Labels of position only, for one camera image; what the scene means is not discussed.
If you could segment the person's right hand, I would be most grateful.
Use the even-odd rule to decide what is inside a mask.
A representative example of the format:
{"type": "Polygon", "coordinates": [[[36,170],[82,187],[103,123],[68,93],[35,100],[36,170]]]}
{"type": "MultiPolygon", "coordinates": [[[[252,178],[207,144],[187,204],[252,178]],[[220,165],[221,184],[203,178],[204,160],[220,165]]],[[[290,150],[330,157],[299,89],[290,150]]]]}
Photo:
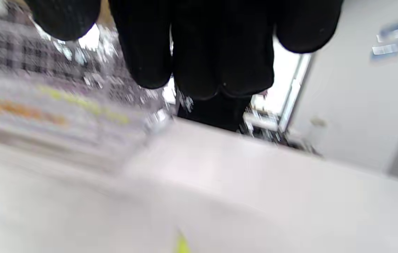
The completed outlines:
{"type": "Polygon", "coordinates": [[[273,85],[273,40],[313,53],[337,29],[342,0],[109,0],[125,64],[140,87],[171,77],[193,99],[246,97],[273,85]]]}

